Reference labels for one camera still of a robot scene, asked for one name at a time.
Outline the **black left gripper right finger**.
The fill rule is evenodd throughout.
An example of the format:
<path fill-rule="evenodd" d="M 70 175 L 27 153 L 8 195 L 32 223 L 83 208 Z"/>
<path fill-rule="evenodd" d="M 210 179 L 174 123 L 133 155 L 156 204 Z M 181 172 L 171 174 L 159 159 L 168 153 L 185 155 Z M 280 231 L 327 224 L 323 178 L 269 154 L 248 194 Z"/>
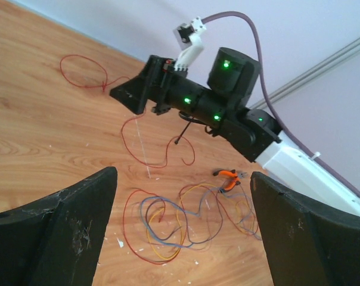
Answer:
<path fill-rule="evenodd" d="M 360 285 L 360 217 L 260 172 L 250 189 L 274 285 Z"/>

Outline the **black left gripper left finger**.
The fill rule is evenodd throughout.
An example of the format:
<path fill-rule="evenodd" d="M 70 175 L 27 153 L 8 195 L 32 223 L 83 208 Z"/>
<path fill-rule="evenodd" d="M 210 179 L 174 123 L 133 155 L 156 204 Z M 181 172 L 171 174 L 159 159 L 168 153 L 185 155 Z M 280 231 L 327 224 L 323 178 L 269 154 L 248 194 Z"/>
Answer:
<path fill-rule="evenodd" d="M 0 285 L 92 285 L 117 169 L 0 213 Z"/>

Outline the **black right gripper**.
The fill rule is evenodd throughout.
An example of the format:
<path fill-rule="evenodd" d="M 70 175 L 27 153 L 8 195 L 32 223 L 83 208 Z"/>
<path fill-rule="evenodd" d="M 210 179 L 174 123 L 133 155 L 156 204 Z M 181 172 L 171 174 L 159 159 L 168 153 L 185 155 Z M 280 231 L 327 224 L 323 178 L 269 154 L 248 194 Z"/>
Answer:
<path fill-rule="evenodd" d="M 175 69 L 175 60 L 151 55 L 141 72 L 112 88 L 109 96 L 135 115 L 143 113 L 147 101 L 156 105 L 153 113 L 162 115 L 171 108 L 190 111 L 203 87 L 187 79 L 187 70 Z"/>

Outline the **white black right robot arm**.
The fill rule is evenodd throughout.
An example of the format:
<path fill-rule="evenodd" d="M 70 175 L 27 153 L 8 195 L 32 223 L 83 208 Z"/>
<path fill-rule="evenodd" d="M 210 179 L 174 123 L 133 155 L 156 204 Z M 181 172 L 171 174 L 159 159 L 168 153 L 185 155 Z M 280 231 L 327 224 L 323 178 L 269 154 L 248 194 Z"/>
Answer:
<path fill-rule="evenodd" d="M 141 72 L 111 89 L 110 96 L 136 115 L 145 111 L 148 101 L 154 102 L 152 111 L 157 115 L 177 109 L 182 119 L 223 137 L 287 187 L 360 217 L 359 195 L 293 144 L 279 121 L 263 110 L 246 107 L 260 72 L 258 61 L 222 47 L 207 86 L 189 80 L 175 64 L 173 59 L 151 55 Z"/>

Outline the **black zip tie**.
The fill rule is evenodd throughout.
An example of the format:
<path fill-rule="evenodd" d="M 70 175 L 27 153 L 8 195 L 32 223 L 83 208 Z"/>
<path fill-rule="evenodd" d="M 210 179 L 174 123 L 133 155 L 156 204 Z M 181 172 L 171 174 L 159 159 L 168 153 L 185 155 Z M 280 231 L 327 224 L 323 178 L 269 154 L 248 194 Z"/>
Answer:
<path fill-rule="evenodd" d="M 192 124 L 193 122 L 193 117 L 191 117 L 190 119 L 187 119 L 187 124 L 185 125 L 185 127 L 183 128 L 183 130 L 181 131 L 181 133 L 178 135 L 178 137 L 175 139 L 174 143 L 176 145 L 178 145 L 179 141 L 181 140 L 181 138 L 183 137 L 184 133 L 187 131 L 187 129 L 189 128 L 190 124 Z"/>

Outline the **orange black needle-nose pliers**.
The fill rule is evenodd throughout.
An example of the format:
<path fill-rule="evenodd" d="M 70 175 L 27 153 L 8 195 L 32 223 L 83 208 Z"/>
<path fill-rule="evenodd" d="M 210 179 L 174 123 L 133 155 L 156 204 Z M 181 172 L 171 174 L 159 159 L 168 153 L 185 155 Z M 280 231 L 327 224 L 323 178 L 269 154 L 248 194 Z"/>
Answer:
<path fill-rule="evenodd" d="M 241 180 L 248 177 L 248 173 L 242 171 L 219 169 L 212 173 L 213 176 L 223 176 L 226 182 L 220 187 L 219 192 L 228 193 L 241 184 Z"/>

